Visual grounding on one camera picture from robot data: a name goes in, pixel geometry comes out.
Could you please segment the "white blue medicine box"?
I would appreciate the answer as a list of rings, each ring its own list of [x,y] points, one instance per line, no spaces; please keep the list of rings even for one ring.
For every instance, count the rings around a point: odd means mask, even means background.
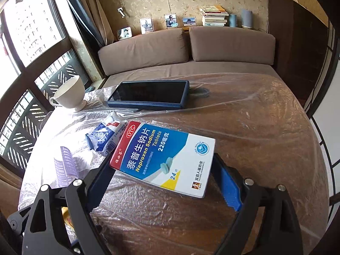
[[[203,198],[215,139],[130,121],[110,167],[155,187]]]

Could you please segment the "photo frame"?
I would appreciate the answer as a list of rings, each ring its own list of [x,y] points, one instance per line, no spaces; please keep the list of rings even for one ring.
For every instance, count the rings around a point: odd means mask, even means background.
[[[141,34],[150,33],[154,31],[152,18],[141,18],[140,19]]]
[[[184,27],[193,27],[197,25],[195,17],[183,17],[182,23]]]
[[[164,19],[165,19],[165,25],[167,29],[177,28],[179,26],[175,14],[166,14],[164,16]]]
[[[133,36],[131,27],[125,27],[117,30],[117,36],[119,41],[131,38]]]

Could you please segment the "blue cylindrical cup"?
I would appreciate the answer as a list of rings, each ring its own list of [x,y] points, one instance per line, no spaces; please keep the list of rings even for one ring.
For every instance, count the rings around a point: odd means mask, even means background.
[[[237,15],[236,14],[229,15],[229,26],[233,28],[237,27]]]

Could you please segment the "white teacup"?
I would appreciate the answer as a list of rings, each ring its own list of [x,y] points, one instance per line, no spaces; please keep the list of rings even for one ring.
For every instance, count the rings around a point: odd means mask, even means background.
[[[61,85],[49,102],[52,106],[62,106],[79,112],[87,104],[84,97],[85,87],[81,77],[76,75]]]

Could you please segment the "dark tablet in blue case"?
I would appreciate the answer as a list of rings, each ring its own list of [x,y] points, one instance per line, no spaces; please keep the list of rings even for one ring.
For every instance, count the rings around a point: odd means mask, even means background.
[[[185,107],[190,83],[187,80],[121,82],[107,100],[112,108],[178,110]]]

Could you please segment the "yellow small cup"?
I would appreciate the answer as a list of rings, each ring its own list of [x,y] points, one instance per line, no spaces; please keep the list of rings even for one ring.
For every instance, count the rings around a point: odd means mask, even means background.
[[[67,207],[62,207],[62,216],[63,216],[63,220],[65,222],[66,225],[68,225],[70,228],[74,228],[70,214],[69,214],[69,209]]]

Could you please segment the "left brown sofa cushion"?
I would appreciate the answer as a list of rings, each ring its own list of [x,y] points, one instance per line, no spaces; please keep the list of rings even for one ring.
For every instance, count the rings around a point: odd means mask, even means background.
[[[106,75],[189,60],[182,29],[157,31],[121,40],[101,48],[98,55]]]

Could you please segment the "wall hook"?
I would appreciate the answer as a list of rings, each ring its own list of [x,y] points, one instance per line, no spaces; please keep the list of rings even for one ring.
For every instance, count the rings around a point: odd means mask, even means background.
[[[122,8],[122,7],[117,8],[117,11],[120,13],[120,15],[122,16],[122,18],[125,18],[125,17],[126,17],[125,13],[123,12],[123,8]]]

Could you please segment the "purple plastic hair roller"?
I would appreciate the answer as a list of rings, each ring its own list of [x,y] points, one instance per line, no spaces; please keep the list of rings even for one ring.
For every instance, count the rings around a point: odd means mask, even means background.
[[[75,160],[67,147],[60,146],[56,149],[54,154],[54,163],[58,187],[67,187],[74,180],[80,178]]]

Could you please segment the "right brown sofa cushion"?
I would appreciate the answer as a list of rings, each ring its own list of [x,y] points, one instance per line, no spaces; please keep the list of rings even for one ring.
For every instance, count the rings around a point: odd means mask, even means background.
[[[247,62],[272,65],[275,37],[242,28],[193,27],[189,29],[193,60]]]

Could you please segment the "grey cylindrical speaker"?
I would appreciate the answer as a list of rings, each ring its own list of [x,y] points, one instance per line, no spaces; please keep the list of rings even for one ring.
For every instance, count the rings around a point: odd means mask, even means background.
[[[252,11],[242,9],[241,11],[241,27],[245,29],[253,29]]]

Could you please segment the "dark wooden cabinet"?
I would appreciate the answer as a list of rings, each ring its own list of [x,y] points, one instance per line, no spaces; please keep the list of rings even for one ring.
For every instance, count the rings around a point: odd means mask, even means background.
[[[268,33],[276,40],[273,68],[305,105],[323,67],[328,29],[293,0],[268,0],[268,14]]]

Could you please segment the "brown sofa seat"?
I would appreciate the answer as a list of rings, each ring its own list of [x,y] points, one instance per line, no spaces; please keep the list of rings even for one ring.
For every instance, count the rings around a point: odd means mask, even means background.
[[[173,65],[153,66],[138,70],[125,71],[110,75],[103,85],[105,88],[116,86],[123,81],[145,81],[173,78],[186,75],[214,74],[214,73],[249,73],[265,74],[279,78],[270,65],[247,62],[196,62],[188,61]]]

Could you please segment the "blue white tissue packet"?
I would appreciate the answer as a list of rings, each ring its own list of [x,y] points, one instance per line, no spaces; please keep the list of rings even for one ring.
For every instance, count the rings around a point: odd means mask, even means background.
[[[128,122],[115,112],[109,114],[91,133],[85,135],[88,147],[103,156],[117,147]]]

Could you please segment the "stack of books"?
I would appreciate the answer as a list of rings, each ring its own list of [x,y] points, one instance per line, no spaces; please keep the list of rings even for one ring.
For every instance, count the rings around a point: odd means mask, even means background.
[[[229,13],[220,5],[201,6],[202,25],[205,27],[225,27]]]

